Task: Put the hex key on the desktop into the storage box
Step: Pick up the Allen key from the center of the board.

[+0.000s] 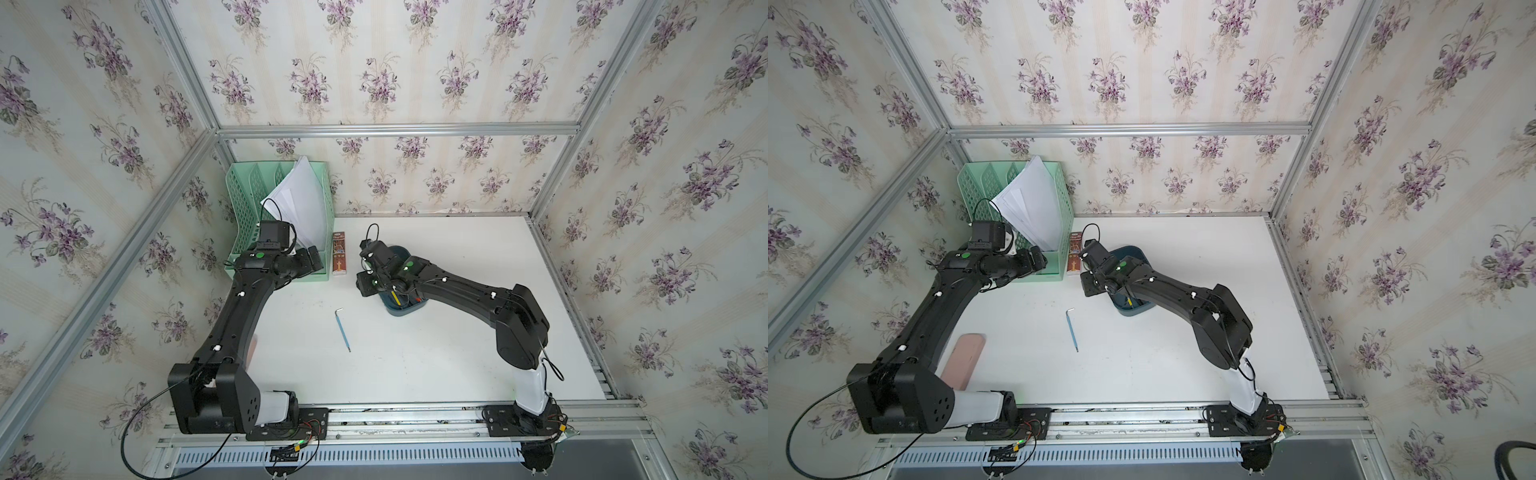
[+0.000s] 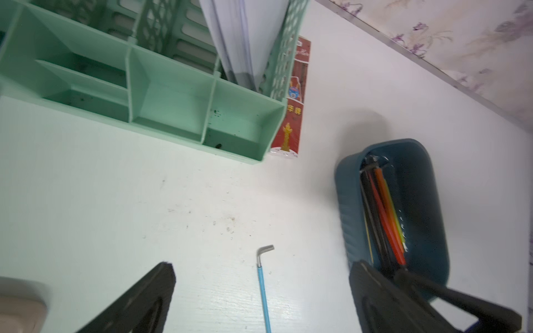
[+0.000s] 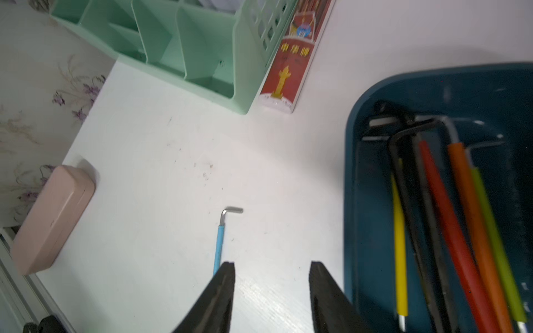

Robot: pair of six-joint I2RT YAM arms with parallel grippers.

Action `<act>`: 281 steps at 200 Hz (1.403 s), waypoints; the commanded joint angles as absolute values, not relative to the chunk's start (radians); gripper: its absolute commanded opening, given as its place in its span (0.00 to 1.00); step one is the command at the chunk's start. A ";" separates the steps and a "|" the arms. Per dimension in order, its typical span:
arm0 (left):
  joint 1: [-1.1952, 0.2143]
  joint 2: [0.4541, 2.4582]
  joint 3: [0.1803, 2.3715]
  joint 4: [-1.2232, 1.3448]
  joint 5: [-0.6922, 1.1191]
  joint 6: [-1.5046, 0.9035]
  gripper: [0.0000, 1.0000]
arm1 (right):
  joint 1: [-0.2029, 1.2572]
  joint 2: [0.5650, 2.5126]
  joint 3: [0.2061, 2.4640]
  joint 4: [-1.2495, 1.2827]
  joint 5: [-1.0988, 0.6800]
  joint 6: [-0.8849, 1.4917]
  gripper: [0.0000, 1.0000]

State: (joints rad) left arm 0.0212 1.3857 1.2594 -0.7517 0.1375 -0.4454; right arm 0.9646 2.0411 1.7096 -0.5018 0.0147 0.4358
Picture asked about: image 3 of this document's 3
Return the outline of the yellow hex key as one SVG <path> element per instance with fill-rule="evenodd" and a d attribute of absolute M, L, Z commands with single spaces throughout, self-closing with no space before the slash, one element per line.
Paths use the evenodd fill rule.
<path fill-rule="evenodd" d="M 394 172 L 391 172 L 391 197 L 393 205 L 394 230 L 394 282 L 396 321 L 398 332 L 406 332 L 408 317 L 408 277 L 405 242 L 405 217 Z"/>

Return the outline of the teal plastic storage box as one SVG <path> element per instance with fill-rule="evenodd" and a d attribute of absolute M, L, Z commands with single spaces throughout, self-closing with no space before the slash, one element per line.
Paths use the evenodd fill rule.
<path fill-rule="evenodd" d="M 374 332 L 398 332 L 394 282 L 394 230 L 391 162 L 387 140 L 401 123 L 379 115 L 385 100 L 417 116 L 449 117 L 466 148 L 503 140 L 498 147 L 474 150 L 494 211 L 523 308 L 532 331 L 532 64 L 508 63 L 436 69 L 384 79 L 356 102 L 346 128 L 344 190 L 344 288 L 346 297 Z M 420 132 L 448 192 L 465 239 L 469 240 L 452 174 L 446 127 Z M 480 332 L 455 269 L 433 201 L 449 291 L 458 329 Z M 433 332 L 414 251 L 405 225 L 408 277 L 406 332 Z"/>

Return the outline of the blue hex key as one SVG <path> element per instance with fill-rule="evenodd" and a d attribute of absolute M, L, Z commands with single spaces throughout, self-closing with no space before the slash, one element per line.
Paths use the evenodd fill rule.
<path fill-rule="evenodd" d="M 230 207 L 225 208 L 221 213 L 220 220 L 219 220 L 219 227 L 217 230 L 215 260 L 214 260 L 214 267 L 213 267 L 213 273 L 212 273 L 213 275 L 217 273 L 222 262 L 223 239 L 224 239 L 224 233 L 225 233 L 225 227 L 226 227 L 226 215 L 228 213 L 240 215 L 243 212 L 244 212 L 243 208 L 236 208 L 236 207 L 230 206 Z"/>

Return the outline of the thin black hex key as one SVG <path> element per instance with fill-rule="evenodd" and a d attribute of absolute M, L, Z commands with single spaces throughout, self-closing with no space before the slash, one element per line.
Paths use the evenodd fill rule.
<path fill-rule="evenodd" d="M 421 238 L 418 228 L 415 226 L 414 215 L 412 213 L 412 206 L 409 202 L 408 186 L 403 175 L 403 168 L 400 165 L 398 143 L 402 138 L 415 135 L 419 132 L 430 130 L 437 127 L 436 119 L 428 119 L 422 122 L 415 122 L 408 126 L 404 126 L 401 130 L 392 134 L 387 141 L 387 151 L 391 162 L 391 170 L 396 180 L 404 217 L 405 225 L 408 227 L 409 236 L 411 239 L 412 248 L 414 251 L 414 258 L 417 266 L 417 271 L 421 280 L 422 290 L 426 305 L 430 314 L 430 319 L 433 325 L 433 332 L 445 332 L 439 306 L 435 299 L 433 283 L 428 275 L 428 268 L 424 262 L 421 252 Z"/>

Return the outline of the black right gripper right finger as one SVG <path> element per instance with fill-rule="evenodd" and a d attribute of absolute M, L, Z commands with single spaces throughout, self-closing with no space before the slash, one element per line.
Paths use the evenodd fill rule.
<path fill-rule="evenodd" d="M 322 262 L 311 262 L 309 285 L 314 332 L 371 332 Z"/>

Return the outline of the lime green hex key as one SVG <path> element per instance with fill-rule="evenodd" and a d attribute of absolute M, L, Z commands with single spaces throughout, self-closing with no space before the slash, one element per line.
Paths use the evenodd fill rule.
<path fill-rule="evenodd" d="M 465 154 L 469 161 L 475 191 L 480 203 L 484 224 L 487 229 L 487 234 L 491 244 L 494 262 L 498 270 L 502 290 L 505 293 L 507 306 L 513 320 L 516 322 L 519 332 L 528 332 L 526 311 L 523 308 L 522 299 L 519 294 L 519 288 L 516 284 L 516 279 L 514 278 L 505 247 L 498 230 L 494 211 L 492 209 L 487 190 L 484 186 L 481 171 L 476 166 L 472 158 L 472 152 L 474 150 L 498 147 L 504 143 L 505 142 L 503 140 L 499 139 L 470 144 L 465 148 Z"/>

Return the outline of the orange hex key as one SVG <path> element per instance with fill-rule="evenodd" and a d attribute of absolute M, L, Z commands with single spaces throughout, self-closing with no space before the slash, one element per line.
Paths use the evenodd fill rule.
<path fill-rule="evenodd" d="M 460 140 L 458 131 L 449 117 L 442 116 L 440 117 L 440 121 L 446 127 L 450 137 L 450 144 L 447 146 L 448 156 L 451 161 L 452 172 L 466 219 L 477 268 L 489 298 L 489 309 L 492 311 L 490 317 L 497 322 L 497 332 L 513 332 L 512 320 L 509 316 L 505 294 L 502 290 L 500 277 L 494 261 L 482 208 L 477 197 L 464 144 Z"/>

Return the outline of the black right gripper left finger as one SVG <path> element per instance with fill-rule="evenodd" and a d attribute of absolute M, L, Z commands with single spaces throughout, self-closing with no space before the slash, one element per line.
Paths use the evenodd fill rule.
<path fill-rule="evenodd" d="M 224 262 L 174 332 L 230 332 L 235 264 Z"/>

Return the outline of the long black hex key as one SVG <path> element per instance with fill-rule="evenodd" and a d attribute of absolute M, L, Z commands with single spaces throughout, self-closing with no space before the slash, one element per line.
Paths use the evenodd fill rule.
<path fill-rule="evenodd" d="M 391 101 L 378 101 L 375 103 L 374 109 L 379 115 L 395 117 L 397 122 L 401 123 L 399 130 L 404 126 L 418 122 L 412 111 Z M 408 186 L 409 202 L 415 219 L 414 224 L 420 233 L 422 256 L 433 283 L 435 299 L 439 306 L 445 332 L 454 332 L 458 329 L 457 314 L 453 297 L 449 291 L 450 284 L 444 264 L 437 218 L 419 148 L 419 143 L 421 143 L 419 133 L 404 137 L 399 141 L 399 162 Z"/>

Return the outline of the red hex key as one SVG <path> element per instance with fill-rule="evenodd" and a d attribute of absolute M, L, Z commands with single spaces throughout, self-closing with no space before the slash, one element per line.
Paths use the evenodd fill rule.
<path fill-rule="evenodd" d="M 417 116 L 415 118 L 418 122 L 428 119 L 436 119 L 437 127 L 444 126 L 440 117 Z M 477 268 L 471 240 L 465 239 L 428 143 L 421 141 L 419 148 L 433 201 L 438 209 L 441 228 L 477 328 L 480 332 L 497 332 L 497 322 L 490 317 L 492 311 L 489 309 L 489 298 Z"/>

